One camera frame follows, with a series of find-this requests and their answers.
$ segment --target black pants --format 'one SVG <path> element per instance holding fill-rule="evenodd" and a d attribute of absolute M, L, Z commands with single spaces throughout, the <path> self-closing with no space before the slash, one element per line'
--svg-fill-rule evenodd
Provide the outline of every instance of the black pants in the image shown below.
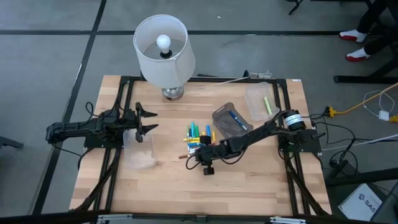
<path fill-rule="evenodd" d="M 370 31 L 372 25 L 375 23 L 376 19 L 382 14 L 387 8 L 387 0 L 375 0 L 372 6 L 363 15 L 359 26 L 356 29 L 358 32 L 366 34 Z M 373 55 L 381 51 L 384 47 L 398 40 L 398 31 L 394 30 L 393 33 L 384 35 L 375 41 L 368 43 L 365 46 L 365 52 L 368 55 Z"/>

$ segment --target red and white sneaker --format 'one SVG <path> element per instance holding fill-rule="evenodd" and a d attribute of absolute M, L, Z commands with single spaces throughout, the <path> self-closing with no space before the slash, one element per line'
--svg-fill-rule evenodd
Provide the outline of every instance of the red and white sneaker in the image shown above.
<path fill-rule="evenodd" d="M 353 53 L 349 53 L 346 55 L 346 59 L 350 62 L 362 62 L 363 60 L 366 60 L 369 58 L 370 55 L 365 53 L 365 49 L 361 48 L 359 50 L 354 51 Z"/>
<path fill-rule="evenodd" d="M 343 40 L 355 40 L 362 43 L 368 34 L 363 34 L 355 30 L 340 32 L 338 35 Z"/>

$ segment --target blue marker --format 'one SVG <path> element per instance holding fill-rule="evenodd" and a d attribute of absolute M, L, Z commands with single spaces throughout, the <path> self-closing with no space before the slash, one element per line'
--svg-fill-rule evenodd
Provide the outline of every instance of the blue marker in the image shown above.
<path fill-rule="evenodd" d="M 206 135 L 211 136 L 210 125 L 206 125 Z"/>
<path fill-rule="evenodd" d="M 191 136 L 194 138 L 195 137 L 195 124 L 193 121 L 191 122 Z"/>
<path fill-rule="evenodd" d="M 236 122 L 245 130 L 247 131 L 248 129 L 243 125 L 243 123 L 238 119 L 238 117 L 235 116 L 235 114 L 232 111 L 229 111 L 229 114 L 235 119 Z"/>
<path fill-rule="evenodd" d="M 188 146 L 201 146 L 202 143 L 188 143 Z"/>

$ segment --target concrete floor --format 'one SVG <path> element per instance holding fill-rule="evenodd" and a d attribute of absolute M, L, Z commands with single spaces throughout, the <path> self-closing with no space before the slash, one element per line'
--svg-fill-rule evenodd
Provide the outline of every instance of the concrete floor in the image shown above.
<path fill-rule="evenodd" d="M 3 0 L 0 29 L 91 30 L 99 5 L 100 0 Z M 153 14 L 170 14 L 189 30 L 345 30 L 355 28 L 367 9 L 360 2 L 304 1 L 288 16 L 292 7 L 282 0 L 113 0 L 106 4 L 99 29 L 134 30 Z M 4 147 L 0 151 L 1 217 L 30 213 L 50 152 L 44 130 L 62 117 L 87 41 L 86 35 L 0 35 L 0 136 L 25 143 L 21 150 Z M 191 35 L 190 41 L 197 59 L 196 73 L 241 77 L 244 70 L 270 70 L 276 78 L 302 79 L 311 113 L 322 112 L 326 105 L 338 110 L 350 108 L 362 101 L 365 93 L 387 87 L 333 83 L 333 75 L 366 75 L 391 58 L 386 49 L 365 62 L 347 62 L 345 54 L 363 44 L 336 36 Z M 87 119 L 84 104 L 96 102 L 103 75 L 138 74 L 131 35 L 97 36 L 72 121 Z M 398 91 L 392 90 L 391 96 L 398 99 Z M 368 107 L 377 111 L 377 102 Z M 360 138 L 396 134 L 396 124 L 380 121 L 364 108 L 328 122 L 346 126 Z M 342 130 L 330 129 L 331 141 L 349 137 Z M 330 147 L 325 139 L 322 143 L 324 149 Z M 63 148 L 81 153 L 82 145 L 83 139 L 72 139 L 65 141 Z M 395 148 L 395 143 L 379 143 L 352 151 L 358 157 L 359 171 L 366 172 L 395 167 Z M 334 152 L 323 153 L 325 167 Z M 77 159 L 61 153 L 45 213 L 68 210 Z M 378 184 L 390 190 L 395 182 Z M 383 218 L 391 222 L 395 217 L 383 214 Z"/>

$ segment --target wooden tabletop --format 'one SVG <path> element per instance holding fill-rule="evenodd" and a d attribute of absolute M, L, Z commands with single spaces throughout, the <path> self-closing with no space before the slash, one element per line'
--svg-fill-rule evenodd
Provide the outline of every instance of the wooden tabletop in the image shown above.
<path fill-rule="evenodd" d="M 112 107 L 118 91 L 120 76 L 105 75 L 99 91 L 95 113 Z M 259 127 L 261 121 L 251 120 L 244 99 L 248 83 L 228 83 L 211 86 L 205 82 L 188 82 L 185 94 L 177 101 L 166 100 L 160 90 L 147 82 L 134 82 L 131 105 L 141 102 L 146 111 L 157 113 L 144 118 L 144 125 L 159 124 L 151 131 L 157 165 L 147 170 L 131 170 L 123 152 L 112 201 L 112 212 L 139 213 L 205 213 L 212 215 L 291 215 L 292 209 L 286 170 L 278 156 L 277 137 L 269 137 L 249 147 L 244 157 L 234 165 L 214 162 L 215 175 L 204 176 L 203 168 L 186 170 L 187 153 L 182 140 L 191 121 L 204 130 L 213 126 L 211 114 L 227 102 L 232 102 L 245 120 Z M 302 116 L 308 115 L 300 80 L 287 80 L 291 107 Z M 98 182 L 104 149 L 94 149 L 82 160 L 70 208 L 79 206 Z M 313 154 L 300 153 L 305 183 L 324 210 L 331 212 L 319 161 Z M 105 186 L 100 208 L 104 208 L 108 186 Z M 302 212 L 299 189 L 298 207 Z"/>

